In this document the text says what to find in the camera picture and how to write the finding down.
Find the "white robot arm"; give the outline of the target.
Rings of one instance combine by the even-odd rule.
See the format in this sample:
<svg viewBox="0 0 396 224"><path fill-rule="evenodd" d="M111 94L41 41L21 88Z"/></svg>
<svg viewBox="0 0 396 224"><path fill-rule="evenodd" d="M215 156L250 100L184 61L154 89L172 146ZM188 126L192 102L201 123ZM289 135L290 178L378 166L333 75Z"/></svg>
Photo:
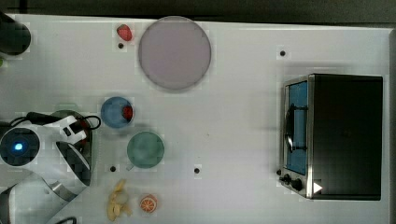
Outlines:
<svg viewBox="0 0 396 224"><path fill-rule="evenodd" d="M32 174L1 193L1 224L46 224L91 184L84 117L28 113L1 137L1 162Z"/></svg>

